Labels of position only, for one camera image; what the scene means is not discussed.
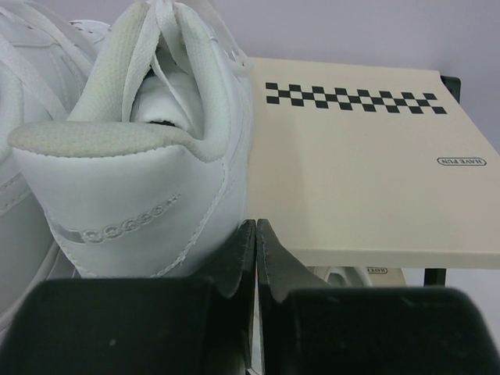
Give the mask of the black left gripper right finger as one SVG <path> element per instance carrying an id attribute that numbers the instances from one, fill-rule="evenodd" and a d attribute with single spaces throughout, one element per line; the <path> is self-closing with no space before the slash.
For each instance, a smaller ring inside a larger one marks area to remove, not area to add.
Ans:
<path id="1" fill-rule="evenodd" d="M 496 374 L 480 311 L 446 287 L 332 287 L 256 224 L 266 374 Z"/>

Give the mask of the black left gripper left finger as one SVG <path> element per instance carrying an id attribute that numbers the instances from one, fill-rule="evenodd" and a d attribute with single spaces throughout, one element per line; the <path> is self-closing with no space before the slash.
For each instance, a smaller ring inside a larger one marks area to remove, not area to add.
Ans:
<path id="1" fill-rule="evenodd" d="M 254 220 L 189 277 L 39 284 L 1 346 L 4 374 L 246 374 Z"/>

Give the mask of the white grey sneaker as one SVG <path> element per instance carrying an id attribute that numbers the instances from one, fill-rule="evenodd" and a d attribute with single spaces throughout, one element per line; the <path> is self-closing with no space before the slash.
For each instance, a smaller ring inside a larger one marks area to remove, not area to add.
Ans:
<path id="1" fill-rule="evenodd" d="M 372 287 L 366 268 L 357 266 L 308 266 L 307 269 L 333 288 Z"/>

